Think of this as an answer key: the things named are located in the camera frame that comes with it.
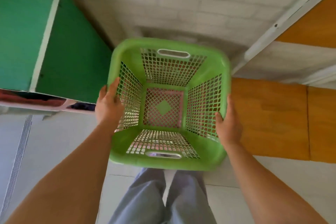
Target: person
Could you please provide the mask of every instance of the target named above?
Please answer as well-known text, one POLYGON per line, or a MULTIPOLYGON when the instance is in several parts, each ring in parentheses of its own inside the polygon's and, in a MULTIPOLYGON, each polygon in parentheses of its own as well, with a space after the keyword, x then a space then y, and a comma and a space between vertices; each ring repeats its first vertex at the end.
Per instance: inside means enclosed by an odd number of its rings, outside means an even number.
MULTIPOLYGON (((36 184, 6 224, 95 223, 111 137, 124 112, 116 97, 119 81, 117 78, 108 91, 105 86, 99 92, 97 127, 36 184)), ((216 113, 216 131, 255 223, 327 223, 243 147, 242 126, 230 95, 225 119, 216 113)), ((143 169, 110 223, 216 223, 207 202, 202 173, 177 171, 166 207, 162 201, 164 190, 163 170, 143 169)))

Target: gray pants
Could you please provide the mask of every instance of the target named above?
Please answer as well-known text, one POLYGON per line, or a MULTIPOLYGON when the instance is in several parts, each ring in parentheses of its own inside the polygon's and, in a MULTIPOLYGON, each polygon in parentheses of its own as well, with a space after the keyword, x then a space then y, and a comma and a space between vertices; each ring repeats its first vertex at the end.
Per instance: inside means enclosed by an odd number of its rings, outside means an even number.
POLYGON ((216 224, 202 172, 177 171, 166 207, 162 201, 166 180, 162 169, 144 168, 115 210, 110 224, 216 224))

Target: plastic basket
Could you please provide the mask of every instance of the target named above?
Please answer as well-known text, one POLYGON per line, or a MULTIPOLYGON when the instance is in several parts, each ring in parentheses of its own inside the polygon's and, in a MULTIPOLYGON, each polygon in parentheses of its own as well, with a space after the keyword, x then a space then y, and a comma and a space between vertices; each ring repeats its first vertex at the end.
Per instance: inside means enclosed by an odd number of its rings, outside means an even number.
POLYGON ((108 84, 121 78, 125 106, 110 159, 141 167, 211 170, 226 153, 215 112, 226 112, 230 67, 220 51, 154 38, 114 50, 108 84))

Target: oval handle hole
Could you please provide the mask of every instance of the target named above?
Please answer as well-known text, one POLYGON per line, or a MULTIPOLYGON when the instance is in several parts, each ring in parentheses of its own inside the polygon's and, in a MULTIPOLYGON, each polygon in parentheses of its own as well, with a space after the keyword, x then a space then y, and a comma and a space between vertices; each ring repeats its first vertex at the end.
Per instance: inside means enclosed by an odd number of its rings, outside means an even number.
POLYGON ((148 151, 146 155, 149 157, 156 157, 156 158, 182 158, 182 156, 178 153, 168 153, 168 152, 155 152, 155 151, 148 151))
POLYGON ((182 59, 186 59, 190 57, 190 54, 188 52, 180 52, 180 51, 173 51, 173 50, 167 50, 167 49, 159 49, 157 50, 157 53, 162 56, 169 56, 169 57, 182 58, 182 59))

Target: hand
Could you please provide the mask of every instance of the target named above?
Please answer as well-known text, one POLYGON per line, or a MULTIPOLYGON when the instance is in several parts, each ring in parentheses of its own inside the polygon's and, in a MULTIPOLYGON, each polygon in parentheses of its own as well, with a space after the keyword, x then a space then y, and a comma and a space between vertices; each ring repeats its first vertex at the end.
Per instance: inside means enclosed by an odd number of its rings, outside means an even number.
POLYGON ((227 96, 225 119, 223 120, 221 114, 216 112, 216 132, 225 149, 232 144, 239 144, 242 137, 243 126, 239 121, 231 94, 227 96))
POLYGON ((102 87, 95 109, 98 123, 106 122, 114 129, 117 128, 119 120, 124 114, 124 106, 120 102, 119 96, 116 96, 119 82, 120 78, 118 77, 111 83, 108 91, 106 85, 102 87))

